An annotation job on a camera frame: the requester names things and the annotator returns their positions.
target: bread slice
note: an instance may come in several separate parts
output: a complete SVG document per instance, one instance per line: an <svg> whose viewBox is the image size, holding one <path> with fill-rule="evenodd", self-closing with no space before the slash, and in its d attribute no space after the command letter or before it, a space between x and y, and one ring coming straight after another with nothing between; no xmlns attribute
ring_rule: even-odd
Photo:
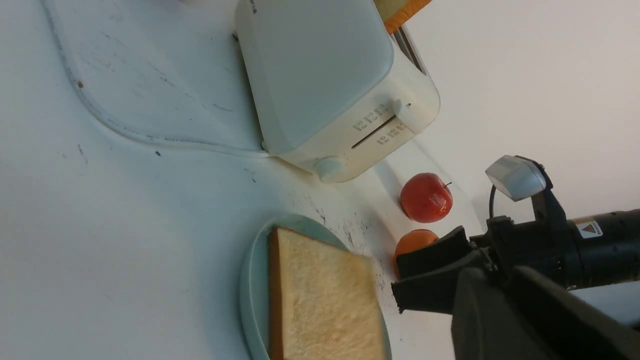
<svg viewBox="0 0 640 360"><path fill-rule="evenodd" d="M430 2L431 0L373 0L389 35Z"/></svg>
<svg viewBox="0 0 640 360"><path fill-rule="evenodd" d="M371 259L277 227L269 294L271 360L384 360Z"/></svg>

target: red apple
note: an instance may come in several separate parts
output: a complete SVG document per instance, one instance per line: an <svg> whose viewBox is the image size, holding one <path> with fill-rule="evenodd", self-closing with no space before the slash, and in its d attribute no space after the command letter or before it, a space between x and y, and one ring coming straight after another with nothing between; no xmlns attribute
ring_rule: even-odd
<svg viewBox="0 0 640 360"><path fill-rule="evenodd" d="M400 205L406 215L417 222L441 220L453 206L453 196L447 188L449 184L431 172L417 174L404 184Z"/></svg>

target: light blue plate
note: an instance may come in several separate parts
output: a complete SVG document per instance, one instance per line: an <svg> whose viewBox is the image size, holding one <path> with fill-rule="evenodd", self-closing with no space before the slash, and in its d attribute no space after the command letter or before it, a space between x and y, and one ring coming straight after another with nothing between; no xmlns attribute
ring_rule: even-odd
<svg viewBox="0 0 640 360"><path fill-rule="evenodd" d="M288 227L339 249L347 250L340 239L319 222L302 215L284 215L268 221L260 230L255 241L249 247L240 275L240 315L244 336L249 345L253 360L269 360L269 263L267 242L269 233L275 226ZM382 319L382 330L387 351L387 360L391 360L391 344L387 326Z"/></svg>

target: toaster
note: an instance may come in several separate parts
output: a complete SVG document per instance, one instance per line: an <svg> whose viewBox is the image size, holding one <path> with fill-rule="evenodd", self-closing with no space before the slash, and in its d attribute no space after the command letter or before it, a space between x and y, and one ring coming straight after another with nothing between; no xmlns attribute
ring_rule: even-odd
<svg viewBox="0 0 640 360"><path fill-rule="evenodd" d="M263 148L322 182L357 177L438 114L371 0L240 0L235 20Z"/></svg>

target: white wall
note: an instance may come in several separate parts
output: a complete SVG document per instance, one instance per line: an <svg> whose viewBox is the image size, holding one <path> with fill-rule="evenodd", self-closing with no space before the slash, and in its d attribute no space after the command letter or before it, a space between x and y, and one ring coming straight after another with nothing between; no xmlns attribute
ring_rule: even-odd
<svg viewBox="0 0 640 360"><path fill-rule="evenodd" d="M637 1L594 0L434 0L409 21L442 98L419 140L480 219L503 154L544 164L570 218L640 208L638 24ZM533 219L528 200L495 209ZM640 282L576 294L640 322Z"/></svg>

